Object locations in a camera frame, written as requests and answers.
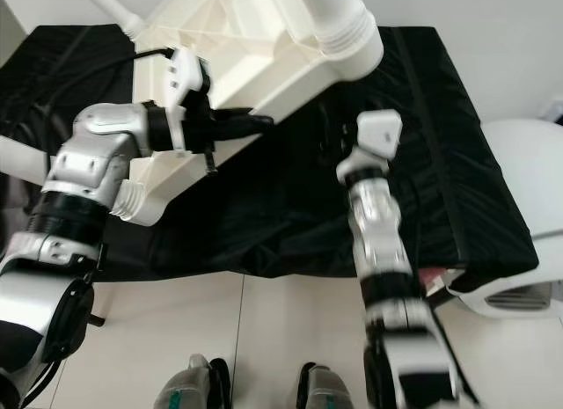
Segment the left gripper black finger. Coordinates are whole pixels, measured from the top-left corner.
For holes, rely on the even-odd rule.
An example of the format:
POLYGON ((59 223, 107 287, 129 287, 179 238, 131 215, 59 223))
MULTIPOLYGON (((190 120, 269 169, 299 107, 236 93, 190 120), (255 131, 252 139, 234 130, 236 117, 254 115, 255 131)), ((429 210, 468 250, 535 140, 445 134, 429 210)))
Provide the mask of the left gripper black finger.
POLYGON ((249 107, 213 110, 215 124, 210 132, 212 140, 229 141, 261 135, 276 125, 274 117, 251 112, 252 108, 249 107))

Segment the white plastic children table top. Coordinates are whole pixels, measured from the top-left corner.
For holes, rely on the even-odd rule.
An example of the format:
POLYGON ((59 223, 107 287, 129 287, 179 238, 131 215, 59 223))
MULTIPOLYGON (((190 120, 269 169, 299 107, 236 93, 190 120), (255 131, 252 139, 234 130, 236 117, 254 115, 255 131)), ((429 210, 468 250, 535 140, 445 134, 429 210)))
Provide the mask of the white plastic children table top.
MULTIPOLYGON (((212 107, 249 107, 278 125, 327 87, 368 76, 384 53, 377 30, 352 54, 327 55, 303 0, 165 0, 145 24, 132 40, 136 51, 190 48, 208 64, 212 107)), ((135 64, 134 102, 165 106, 168 64, 135 64)), ((137 217, 145 224, 138 225, 156 224, 172 200, 205 175, 200 153, 156 151, 130 161, 128 179, 142 188, 137 217)))

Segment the black table cover cloth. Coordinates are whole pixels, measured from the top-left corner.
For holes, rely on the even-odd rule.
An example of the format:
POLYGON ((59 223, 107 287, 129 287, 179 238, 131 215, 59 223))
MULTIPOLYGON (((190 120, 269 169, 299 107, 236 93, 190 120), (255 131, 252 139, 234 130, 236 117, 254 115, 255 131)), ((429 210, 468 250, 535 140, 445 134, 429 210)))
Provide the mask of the black table cover cloth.
POLYGON ((160 281, 216 272, 351 277, 353 237, 335 167, 355 116, 394 110, 405 127, 390 185, 412 263, 502 279, 538 265, 530 229, 434 27, 383 26, 384 58, 335 84, 194 184, 152 227, 113 217, 99 279, 160 281))

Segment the grey robot left foot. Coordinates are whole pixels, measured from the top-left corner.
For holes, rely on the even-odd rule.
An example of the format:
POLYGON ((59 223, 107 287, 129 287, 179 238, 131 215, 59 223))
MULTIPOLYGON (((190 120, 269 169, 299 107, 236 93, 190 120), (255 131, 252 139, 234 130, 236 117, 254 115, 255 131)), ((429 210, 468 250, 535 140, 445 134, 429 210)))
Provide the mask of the grey robot left foot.
POLYGON ((188 368, 170 377, 153 409, 230 409, 230 371, 224 358, 189 357, 188 368))

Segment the white domed appliance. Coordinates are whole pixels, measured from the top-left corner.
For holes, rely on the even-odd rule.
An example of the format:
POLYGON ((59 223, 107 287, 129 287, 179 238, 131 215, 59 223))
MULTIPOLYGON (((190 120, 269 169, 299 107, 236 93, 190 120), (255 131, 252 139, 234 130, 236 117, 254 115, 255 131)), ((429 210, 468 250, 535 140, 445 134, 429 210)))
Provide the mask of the white domed appliance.
POLYGON ((538 265, 453 296, 492 319, 563 321, 563 125, 511 119, 483 131, 530 228, 538 265))

